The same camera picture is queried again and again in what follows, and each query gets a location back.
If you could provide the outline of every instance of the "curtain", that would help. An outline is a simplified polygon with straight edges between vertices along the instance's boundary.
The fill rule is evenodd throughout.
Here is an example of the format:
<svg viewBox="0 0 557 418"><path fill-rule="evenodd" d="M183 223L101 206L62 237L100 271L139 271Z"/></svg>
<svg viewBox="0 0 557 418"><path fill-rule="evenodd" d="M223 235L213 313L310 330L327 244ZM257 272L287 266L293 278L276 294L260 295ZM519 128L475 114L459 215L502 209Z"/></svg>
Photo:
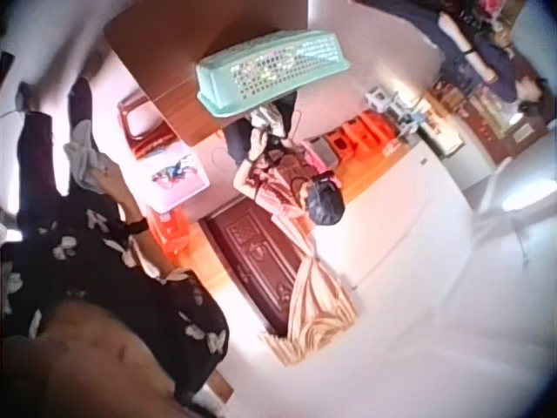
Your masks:
<svg viewBox="0 0 557 418"><path fill-rule="evenodd" d="M273 216L272 221L302 252L302 262L290 299L286 338L264 339L285 366L293 366L327 345L356 320L356 311L340 282L319 264L315 247L296 219Z"/></svg>

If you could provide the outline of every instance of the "black floral dress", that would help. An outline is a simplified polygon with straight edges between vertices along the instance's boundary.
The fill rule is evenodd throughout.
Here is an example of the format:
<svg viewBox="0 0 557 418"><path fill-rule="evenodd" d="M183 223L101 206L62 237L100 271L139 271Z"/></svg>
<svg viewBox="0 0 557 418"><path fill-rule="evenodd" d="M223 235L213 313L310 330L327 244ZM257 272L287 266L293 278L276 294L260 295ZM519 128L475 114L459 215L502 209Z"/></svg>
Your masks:
<svg viewBox="0 0 557 418"><path fill-rule="evenodd" d="M178 281L147 276L104 200L86 191L61 198L55 216L3 245L2 336L33 338L61 302L82 300L141 338L176 382L177 399L189 398L226 355L226 319L193 271L176 270Z"/></svg>

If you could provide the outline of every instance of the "orange plastic stool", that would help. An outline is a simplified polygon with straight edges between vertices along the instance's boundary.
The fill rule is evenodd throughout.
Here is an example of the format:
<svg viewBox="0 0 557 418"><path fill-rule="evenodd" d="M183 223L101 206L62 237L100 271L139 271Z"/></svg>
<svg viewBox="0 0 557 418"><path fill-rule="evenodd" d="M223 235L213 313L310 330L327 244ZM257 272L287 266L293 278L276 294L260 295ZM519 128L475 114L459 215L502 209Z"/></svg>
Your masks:
<svg viewBox="0 0 557 418"><path fill-rule="evenodd" d="M190 243L190 224L179 207L167 213L149 209L147 223L153 238L169 258Z"/></svg>
<svg viewBox="0 0 557 418"><path fill-rule="evenodd" d="M387 145L396 137L393 128L377 112L363 111L359 114L359 117L362 119L367 130L381 141L381 146Z"/></svg>
<svg viewBox="0 0 557 418"><path fill-rule="evenodd" d="M360 117L342 124L342 130L354 144L354 157L368 159L381 152L381 141L369 132Z"/></svg>
<svg viewBox="0 0 557 418"><path fill-rule="evenodd" d="M335 129L325 134L325 139L331 145L332 150L337 154L340 161L346 161L354 154L352 142L345 135L342 129Z"/></svg>
<svg viewBox="0 0 557 418"><path fill-rule="evenodd" d="M146 96L137 98L126 98L118 103L118 121L124 130L125 140L133 152L135 158L140 159L149 152L155 150L159 146L169 144L178 137L165 121L151 129L149 132L141 136L131 134L130 125L128 124L128 115L139 106L147 103L149 99Z"/></svg>

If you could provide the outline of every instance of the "mint green plastic basket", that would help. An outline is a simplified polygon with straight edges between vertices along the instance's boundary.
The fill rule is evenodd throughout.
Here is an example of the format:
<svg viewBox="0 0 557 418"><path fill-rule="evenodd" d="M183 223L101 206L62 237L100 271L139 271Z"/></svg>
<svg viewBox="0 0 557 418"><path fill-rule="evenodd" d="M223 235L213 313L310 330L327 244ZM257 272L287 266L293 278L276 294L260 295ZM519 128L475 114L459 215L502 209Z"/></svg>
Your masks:
<svg viewBox="0 0 557 418"><path fill-rule="evenodd" d="M196 68L198 99L224 118L348 68L334 33L283 30L204 58Z"/></svg>

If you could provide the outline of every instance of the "brown carved door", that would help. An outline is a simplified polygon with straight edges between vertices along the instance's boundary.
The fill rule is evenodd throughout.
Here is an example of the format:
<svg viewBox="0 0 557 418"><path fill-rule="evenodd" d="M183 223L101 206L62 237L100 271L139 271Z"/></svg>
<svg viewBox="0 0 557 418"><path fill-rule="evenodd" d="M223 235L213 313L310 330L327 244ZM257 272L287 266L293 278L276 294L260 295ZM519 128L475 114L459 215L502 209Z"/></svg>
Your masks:
<svg viewBox="0 0 557 418"><path fill-rule="evenodd" d="M205 220L217 254L267 330L286 336L301 259L271 215L250 199Z"/></svg>

